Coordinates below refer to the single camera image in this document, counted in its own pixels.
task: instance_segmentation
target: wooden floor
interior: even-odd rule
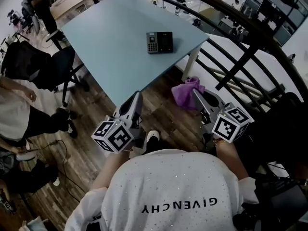
[[[30,37],[30,43],[35,47],[51,54],[55,53],[57,49],[54,45],[46,48],[50,42],[46,43],[42,40],[44,34],[46,31],[39,37],[33,34],[27,37]],[[79,63],[80,60],[76,57],[74,65],[77,66]],[[78,130],[78,138],[72,139],[68,134],[58,132],[43,134],[31,140],[36,148],[43,148],[55,140],[63,140],[67,147],[67,157],[64,162],[67,176],[87,192],[106,159],[106,154],[90,136],[98,124],[104,120],[105,115],[113,113],[115,106],[86,68],[78,74],[82,75],[90,86],[89,92],[85,92],[80,87],[72,87],[68,92],[68,108],[80,114],[79,118],[74,121]],[[199,114],[181,110],[176,106],[171,93],[171,88],[181,83],[181,75],[182,72],[173,67],[142,92],[141,125],[147,132],[152,129],[159,130],[161,137],[173,148],[199,151],[203,148],[199,136],[201,122]],[[32,83],[21,82],[33,88],[37,93],[38,99],[32,104],[37,109],[51,115],[57,107],[61,106],[62,92],[54,94],[46,90],[38,90]],[[40,160],[49,164],[57,164],[62,173],[64,173],[62,164],[65,156],[65,146],[62,143],[48,146],[38,152]],[[35,160],[23,162],[21,168],[31,170],[35,163]],[[64,179],[64,175],[60,174],[60,186],[47,184],[35,194],[26,194],[27,201],[36,215],[40,215],[42,219],[48,218],[58,230],[64,229],[67,218],[78,205],[78,202],[68,194],[66,188],[78,200],[84,195],[84,192],[70,180],[66,180],[66,185],[64,185]]]

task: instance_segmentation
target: pink cloth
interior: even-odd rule
[[[200,85],[198,77],[187,79],[184,84],[180,84],[171,88],[173,97],[177,105],[186,110],[195,110],[196,106],[192,97],[192,90],[197,89],[201,93],[205,91],[205,87]]]

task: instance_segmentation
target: table leg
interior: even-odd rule
[[[196,49],[194,49],[192,52],[191,52],[191,55],[189,56],[189,59],[188,59],[188,62],[186,64],[186,67],[184,69],[184,73],[183,73],[183,76],[182,76],[182,81],[185,81],[188,77],[188,74],[194,64],[194,62],[196,61],[197,59],[197,56],[198,56],[198,53],[201,49],[201,46],[198,46]]]

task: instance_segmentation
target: light blue table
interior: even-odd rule
[[[119,106],[191,52],[187,69],[209,37],[144,0],[103,0],[63,26],[95,80]],[[173,53],[148,54],[147,32],[173,32]]]

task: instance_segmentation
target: black device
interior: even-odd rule
[[[173,52],[172,32],[146,33],[148,53]]]

